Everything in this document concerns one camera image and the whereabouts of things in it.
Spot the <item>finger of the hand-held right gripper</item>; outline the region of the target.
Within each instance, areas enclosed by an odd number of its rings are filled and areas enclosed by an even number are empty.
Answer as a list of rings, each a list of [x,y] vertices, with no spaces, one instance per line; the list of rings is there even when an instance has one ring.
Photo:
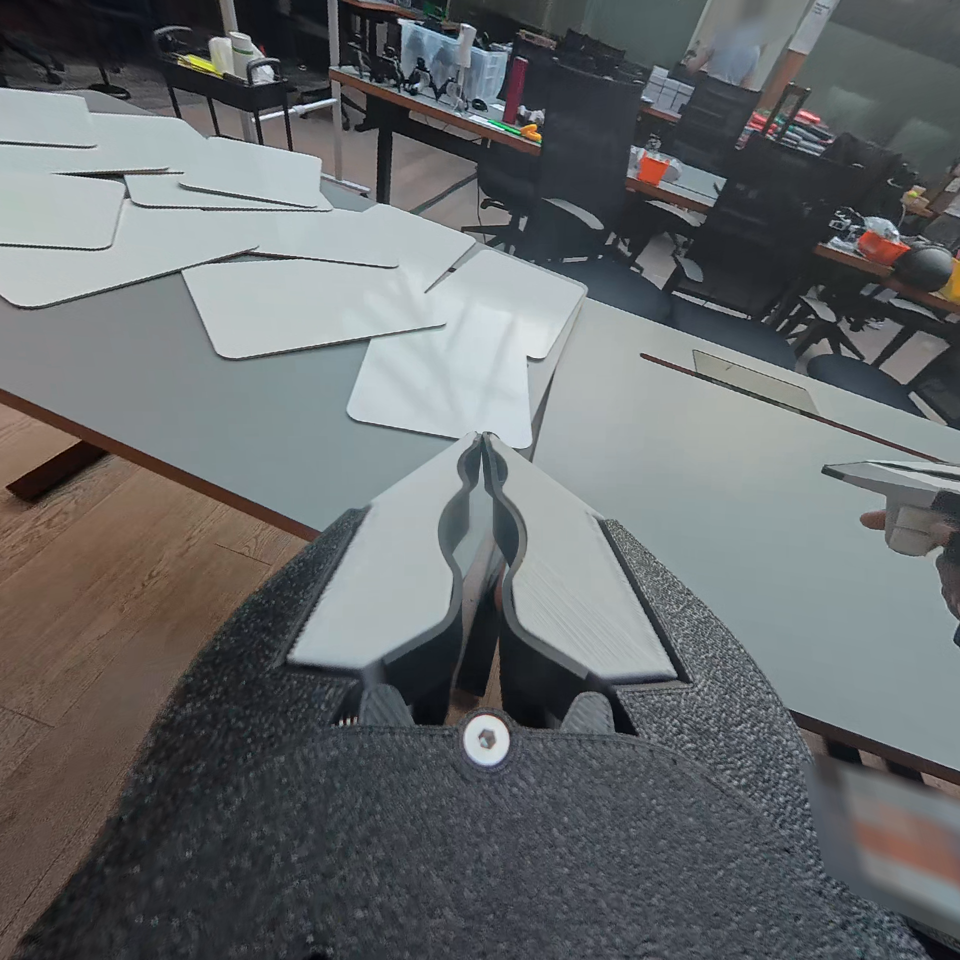
[[[958,465],[862,461],[825,464],[822,474],[885,499],[884,539],[898,554],[929,553],[935,546],[933,528],[939,523],[958,531]]]

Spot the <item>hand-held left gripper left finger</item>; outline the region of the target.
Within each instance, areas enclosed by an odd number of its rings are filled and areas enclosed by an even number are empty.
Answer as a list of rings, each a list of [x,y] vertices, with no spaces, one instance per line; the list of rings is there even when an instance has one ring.
[[[462,602],[454,557],[469,534],[482,438],[471,432],[366,508],[302,626],[287,662],[326,671],[387,667]]]

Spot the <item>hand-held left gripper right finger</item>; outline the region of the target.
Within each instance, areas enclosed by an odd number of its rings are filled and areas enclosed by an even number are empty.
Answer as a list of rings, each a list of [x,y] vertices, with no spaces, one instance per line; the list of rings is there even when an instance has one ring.
[[[485,434],[493,535],[510,630],[551,666],[603,685],[673,682],[678,669],[607,535],[605,518]]]

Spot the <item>white rounded board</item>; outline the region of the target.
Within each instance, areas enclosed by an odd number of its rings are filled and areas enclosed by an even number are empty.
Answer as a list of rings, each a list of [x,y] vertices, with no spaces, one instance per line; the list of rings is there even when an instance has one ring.
[[[588,294],[553,270],[485,247],[425,296],[438,326],[371,339],[346,413],[358,423],[531,446],[528,362],[542,361]]]

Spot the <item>group of white panels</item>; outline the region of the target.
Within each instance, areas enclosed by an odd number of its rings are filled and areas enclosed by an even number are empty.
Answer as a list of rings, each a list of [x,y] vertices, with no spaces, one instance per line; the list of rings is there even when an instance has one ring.
[[[63,306],[180,275],[214,351],[282,354],[448,320],[474,246],[390,205],[334,208],[318,157],[169,116],[2,91],[2,300]]]

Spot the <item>grey desk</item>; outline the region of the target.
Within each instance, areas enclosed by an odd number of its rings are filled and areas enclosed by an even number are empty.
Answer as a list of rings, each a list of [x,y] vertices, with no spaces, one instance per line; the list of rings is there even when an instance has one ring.
[[[824,465],[894,445],[755,398],[695,387],[673,417],[589,421],[565,350],[534,463],[620,522],[747,649],[798,725],[958,782],[955,619],[932,558],[889,550],[859,517],[882,498]]]
[[[714,401],[695,400],[700,387],[715,394],[748,396],[725,384],[711,384],[698,373],[700,351],[804,391],[814,415],[893,445],[902,459],[914,456],[958,463],[958,431],[924,416],[908,414],[854,392],[830,386],[804,373],[774,366],[726,346],[588,300],[563,362],[572,373],[574,405],[590,409],[588,420],[601,426],[634,426],[647,415],[678,415],[692,404],[696,414]]]
[[[306,540],[449,444],[349,417],[366,342],[221,358],[178,273],[2,300],[1,347],[2,403]]]

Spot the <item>dark desk leg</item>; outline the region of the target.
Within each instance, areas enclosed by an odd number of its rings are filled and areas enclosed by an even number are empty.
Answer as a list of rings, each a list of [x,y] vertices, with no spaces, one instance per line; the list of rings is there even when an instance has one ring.
[[[108,456],[108,451],[79,440],[6,485],[14,498],[35,503]]]

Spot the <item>brown work table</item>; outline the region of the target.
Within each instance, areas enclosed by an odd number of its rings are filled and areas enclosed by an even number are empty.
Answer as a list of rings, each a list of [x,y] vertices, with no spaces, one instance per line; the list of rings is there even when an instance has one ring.
[[[389,205],[395,137],[413,140],[460,160],[478,163],[498,143],[516,153],[535,157],[539,144],[516,130],[502,129],[472,112],[459,112],[432,96],[418,97],[363,78],[352,67],[330,68],[331,83],[362,93],[366,121],[377,134],[375,200]]]
[[[645,203],[645,207],[640,210],[641,226],[651,229],[653,234],[689,239],[692,232],[706,221],[726,186],[726,179],[699,168],[681,169],[678,162],[670,160],[666,172],[654,183],[637,177],[646,157],[645,151],[639,147],[632,147],[630,150],[626,189],[631,198]],[[958,297],[944,296],[939,292],[924,291],[911,286],[901,275],[894,273],[891,265],[866,258],[855,247],[845,248],[830,241],[816,246],[814,255],[836,266],[857,271],[870,278],[871,282],[894,290],[902,298],[924,308],[945,314],[958,314]]]

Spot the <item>black office chair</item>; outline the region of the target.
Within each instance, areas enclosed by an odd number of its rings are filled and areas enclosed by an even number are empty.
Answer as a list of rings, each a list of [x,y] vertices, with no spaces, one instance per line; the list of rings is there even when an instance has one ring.
[[[461,231],[539,264],[599,259],[627,201],[642,86],[558,57],[546,81],[536,153],[493,141],[476,165],[479,198],[506,210],[509,222]]]
[[[827,238],[834,186],[836,174],[821,156],[751,138],[675,257],[665,293],[763,319]]]

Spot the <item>red bottle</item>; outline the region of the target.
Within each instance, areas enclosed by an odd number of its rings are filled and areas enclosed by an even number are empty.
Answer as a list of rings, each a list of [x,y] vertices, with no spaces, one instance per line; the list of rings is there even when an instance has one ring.
[[[502,122],[509,127],[516,126],[518,122],[528,67],[529,60],[525,56],[516,54],[510,61],[507,94],[502,114]]]

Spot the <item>black utility cart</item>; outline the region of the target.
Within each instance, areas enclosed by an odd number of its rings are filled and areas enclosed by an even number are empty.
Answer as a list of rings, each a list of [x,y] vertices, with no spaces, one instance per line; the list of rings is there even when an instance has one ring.
[[[193,43],[195,39],[194,30],[183,26],[162,27],[151,35],[155,65],[168,91],[174,116],[178,119],[183,117],[177,92],[196,94],[207,103],[216,137],[222,136],[214,108],[215,103],[220,103],[250,116],[257,142],[263,146],[262,121],[267,119],[265,111],[278,108],[284,119],[287,147],[294,151],[289,90],[280,71],[281,62],[274,57],[261,56],[246,69],[246,78],[217,74],[210,69],[201,69],[189,60],[200,55],[199,48]]]

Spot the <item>clear plastic storage box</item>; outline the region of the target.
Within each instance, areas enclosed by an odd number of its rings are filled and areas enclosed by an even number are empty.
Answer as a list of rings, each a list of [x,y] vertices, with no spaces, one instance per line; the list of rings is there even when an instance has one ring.
[[[483,100],[486,103],[500,98],[500,90],[506,80],[510,47],[496,46],[490,50],[473,45],[470,62],[461,67],[459,39],[437,30],[427,29],[412,20],[400,24],[400,64],[405,77],[410,78],[423,61],[435,86],[440,89],[449,82],[443,97],[450,100],[455,95],[457,82],[462,81],[462,93],[468,101]]]

